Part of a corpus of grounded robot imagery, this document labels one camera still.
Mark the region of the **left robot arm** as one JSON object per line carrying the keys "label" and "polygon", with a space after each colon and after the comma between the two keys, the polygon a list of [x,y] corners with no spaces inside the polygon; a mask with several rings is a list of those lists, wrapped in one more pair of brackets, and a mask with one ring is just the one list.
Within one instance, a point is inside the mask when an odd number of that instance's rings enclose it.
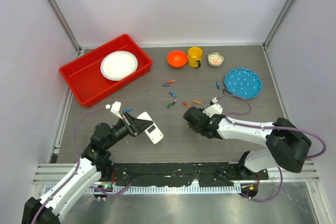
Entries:
{"label": "left robot arm", "polygon": [[114,126],[97,124],[89,145],[78,156],[73,168],[47,193],[26,201],[22,223],[61,223],[88,188],[111,177],[113,165],[109,148],[126,136],[152,133],[157,128],[146,112],[137,118],[123,114]]}

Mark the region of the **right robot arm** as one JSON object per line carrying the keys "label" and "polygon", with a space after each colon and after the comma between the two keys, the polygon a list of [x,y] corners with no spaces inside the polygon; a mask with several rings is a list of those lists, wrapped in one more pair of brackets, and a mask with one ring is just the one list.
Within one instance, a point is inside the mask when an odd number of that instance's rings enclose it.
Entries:
{"label": "right robot arm", "polygon": [[263,147],[246,151],[239,159],[235,173],[242,179],[274,167],[300,173],[311,147],[310,139],[284,118],[274,123],[242,121],[223,115],[214,105],[207,109],[193,106],[183,118],[189,128],[208,139],[240,140]]}

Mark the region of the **white remote control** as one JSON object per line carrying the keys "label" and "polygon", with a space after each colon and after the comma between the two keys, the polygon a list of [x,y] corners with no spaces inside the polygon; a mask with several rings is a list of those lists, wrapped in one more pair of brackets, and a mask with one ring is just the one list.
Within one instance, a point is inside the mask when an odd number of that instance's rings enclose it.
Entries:
{"label": "white remote control", "polygon": [[151,121],[151,126],[147,127],[144,131],[148,138],[151,140],[153,144],[157,144],[159,141],[161,141],[164,138],[164,134],[162,131],[158,128],[158,126],[154,123],[153,119],[149,116],[147,112],[141,113],[137,119],[147,120]]}

